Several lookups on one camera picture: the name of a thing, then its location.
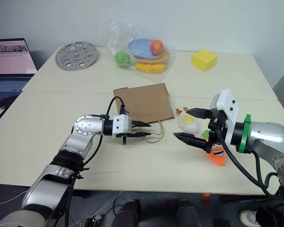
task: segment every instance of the brown cardboard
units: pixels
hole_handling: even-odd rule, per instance
[[[175,118],[164,83],[143,87],[124,87],[114,90],[114,95],[123,99],[126,111],[133,120],[151,123]],[[116,103],[120,111],[120,100],[117,99]]]

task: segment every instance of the plastic bag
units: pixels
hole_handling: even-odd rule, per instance
[[[124,70],[156,83],[162,82],[172,65],[176,51],[159,39],[149,39],[128,23],[105,22],[97,32],[116,64]]]

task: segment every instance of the perforated metal plate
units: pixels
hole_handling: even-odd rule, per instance
[[[56,54],[56,63],[63,69],[75,71],[85,69],[95,62],[96,48],[87,42],[75,42],[60,49]]]

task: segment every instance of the laptop keyboard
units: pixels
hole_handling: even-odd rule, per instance
[[[0,92],[21,92],[28,80],[0,80]]]

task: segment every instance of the white cable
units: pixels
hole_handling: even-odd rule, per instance
[[[14,200],[14,199],[18,198],[19,196],[23,195],[23,194],[26,193],[26,192],[27,192],[27,191],[22,192],[22,193],[20,193],[19,195],[17,195],[16,197],[14,197],[14,198],[12,198],[12,199],[10,199],[10,200],[7,200],[7,201],[5,201],[5,202],[0,202],[0,205]]]
[[[119,196],[120,194],[121,194],[121,192],[119,192],[119,193],[116,195],[116,197],[114,197],[113,200],[111,200],[108,204],[106,204],[106,205],[105,205],[104,207],[102,207],[100,210],[98,210],[98,211],[95,210],[91,215],[87,216],[86,218],[81,219],[80,221],[78,221],[78,222],[76,222],[76,223],[70,225],[69,227],[74,226],[74,225],[80,223],[82,220],[85,220],[85,219],[88,219],[88,218],[92,217],[96,211],[97,211],[97,213],[99,213],[100,211],[104,210],[104,208],[106,208],[109,204],[111,204],[112,202],[114,202],[114,200],[115,200],[116,198],[118,198],[118,196]]]

